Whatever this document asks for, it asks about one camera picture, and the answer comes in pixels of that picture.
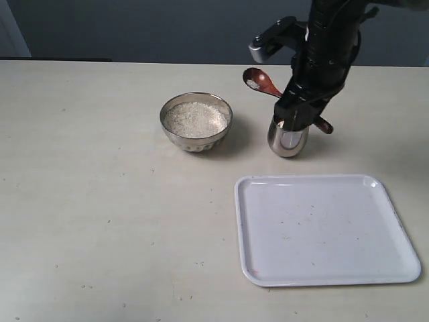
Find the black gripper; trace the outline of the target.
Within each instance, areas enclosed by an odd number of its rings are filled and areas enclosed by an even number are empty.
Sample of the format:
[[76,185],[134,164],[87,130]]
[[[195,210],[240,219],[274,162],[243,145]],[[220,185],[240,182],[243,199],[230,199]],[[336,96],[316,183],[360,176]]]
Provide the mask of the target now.
[[292,77],[274,105],[284,129],[333,129],[321,117],[342,91],[361,47],[360,19],[307,22],[306,37],[292,58]]

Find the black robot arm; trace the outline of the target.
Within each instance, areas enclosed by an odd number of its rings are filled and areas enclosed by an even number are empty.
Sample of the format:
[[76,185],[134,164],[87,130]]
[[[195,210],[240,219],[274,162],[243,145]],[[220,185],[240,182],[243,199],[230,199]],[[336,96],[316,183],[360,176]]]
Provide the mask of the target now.
[[344,87],[361,45],[360,25],[377,14],[368,1],[313,1],[304,35],[292,58],[292,77],[274,105],[286,131],[315,125],[325,134],[332,125],[321,114]]

